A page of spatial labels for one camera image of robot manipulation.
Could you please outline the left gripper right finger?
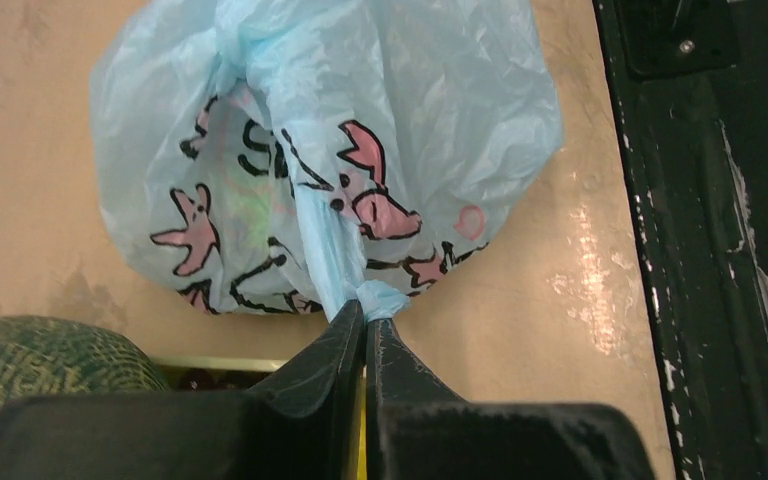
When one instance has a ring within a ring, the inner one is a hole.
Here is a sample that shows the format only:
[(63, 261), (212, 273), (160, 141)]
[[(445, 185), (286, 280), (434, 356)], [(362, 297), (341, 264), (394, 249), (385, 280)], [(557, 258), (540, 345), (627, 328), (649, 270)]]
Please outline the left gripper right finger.
[(370, 479), (652, 479), (626, 415), (598, 403), (476, 403), (449, 388), (390, 319), (366, 332)]

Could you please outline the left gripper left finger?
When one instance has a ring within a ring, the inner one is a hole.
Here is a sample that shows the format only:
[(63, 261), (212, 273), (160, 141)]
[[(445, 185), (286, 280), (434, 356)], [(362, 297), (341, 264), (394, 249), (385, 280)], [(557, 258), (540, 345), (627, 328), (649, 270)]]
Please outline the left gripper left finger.
[(246, 390), (37, 396), (0, 411), (0, 479), (352, 479), (365, 319)]

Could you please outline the light blue plastic bag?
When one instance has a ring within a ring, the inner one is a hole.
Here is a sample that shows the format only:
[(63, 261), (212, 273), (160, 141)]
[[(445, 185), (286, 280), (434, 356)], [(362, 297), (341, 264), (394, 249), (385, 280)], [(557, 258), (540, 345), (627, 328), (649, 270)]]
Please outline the light blue plastic bag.
[(89, 87), (116, 248), (210, 314), (390, 317), (563, 140), (527, 1), (153, 1)]

